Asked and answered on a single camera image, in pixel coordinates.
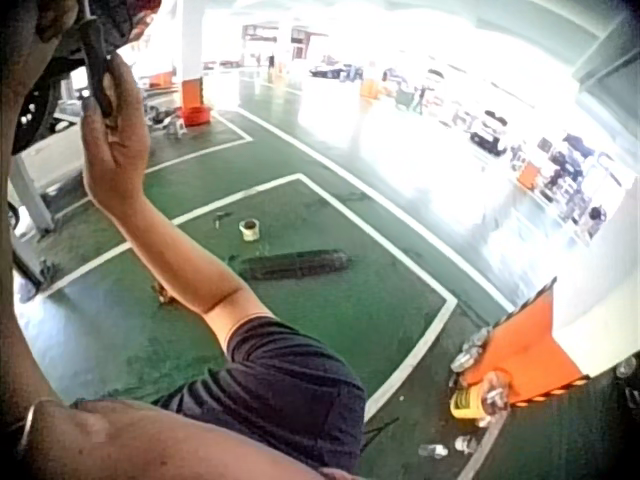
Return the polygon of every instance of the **dark t-shirt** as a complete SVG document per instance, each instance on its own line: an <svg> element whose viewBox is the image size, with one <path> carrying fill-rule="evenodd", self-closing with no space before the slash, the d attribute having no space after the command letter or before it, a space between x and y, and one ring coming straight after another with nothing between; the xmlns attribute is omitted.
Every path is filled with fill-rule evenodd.
<svg viewBox="0 0 640 480"><path fill-rule="evenodd" d="M269 317L240 326L228 353L224 368L154 404L245 435L311 468L354 470L366 395L340 358Z"/></svg>

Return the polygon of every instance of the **roll of tape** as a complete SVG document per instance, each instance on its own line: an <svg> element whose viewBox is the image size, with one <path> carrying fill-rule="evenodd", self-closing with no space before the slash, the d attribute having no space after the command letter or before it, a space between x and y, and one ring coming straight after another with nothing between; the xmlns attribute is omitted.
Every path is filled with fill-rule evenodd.
<svg viewBox="0 0 640 480"><path fill-rule="evenodd" d="M260 238L260 222L255 218L249 218L240 222L240 232L245 242L255 242Z"/></svg>

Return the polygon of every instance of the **person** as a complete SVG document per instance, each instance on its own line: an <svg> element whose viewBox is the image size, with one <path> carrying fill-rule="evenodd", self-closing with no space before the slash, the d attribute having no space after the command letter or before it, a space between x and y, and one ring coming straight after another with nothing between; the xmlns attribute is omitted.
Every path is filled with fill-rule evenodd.
<svg viewBox="0 0 640 480"><path fill-rule="evenodd" d="M360 381L322 343L276 320L239 277L145 197L150 140L142 99L117 54L109 61L116 126L105 125L93 98L83 102L86 187L142 263L211 328L228 364L154 405L117 399L62 403L16 319L5 205L20 107L60 34L73 23L77 2L14 0L8 10L0 34L0 454L5 471L6 458L24 470L18 478L356 478L351 472L365 407Z"/></svg>
<svg viewBox="0 0 640 480"><path fill-rule="evenodd" d="M424 96L426 93L427 93L427 86L423 84L422 87L420 87L420 91L418 92L418 99L416 100L416 103L413 105L413 111L419 112L420 115L422 115L422 103L424 102Z"/></svg>

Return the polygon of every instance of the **bottle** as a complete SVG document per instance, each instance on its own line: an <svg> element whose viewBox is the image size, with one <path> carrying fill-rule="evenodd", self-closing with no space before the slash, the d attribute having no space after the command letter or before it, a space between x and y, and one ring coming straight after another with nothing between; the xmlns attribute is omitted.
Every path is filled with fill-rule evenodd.
<svg viewBox="0 0 640 480"><path fill-rule="evenodd" d="M418 455L421 457L433 457L435 459L440 459L449 455L449 450L444 445L424 444L420 445L420 448L418 448Z"/></svg>

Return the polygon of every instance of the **screwdriver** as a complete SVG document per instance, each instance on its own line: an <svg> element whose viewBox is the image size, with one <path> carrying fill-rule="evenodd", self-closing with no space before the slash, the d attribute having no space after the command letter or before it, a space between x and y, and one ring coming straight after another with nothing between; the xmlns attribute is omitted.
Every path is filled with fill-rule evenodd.
<svg viewBox="0 0 640 480"><path fill-rule="evenodd" d="M111 99L104 89L104 76L108 73L107 54L104 48L104 36L102 25L98 17L91 15L89 0L79 0L79 15L81 18L78 31L80 42L87 64L87 79L91 95L98 102L100 111L104 118L109 118L113 114Z"/></svg>

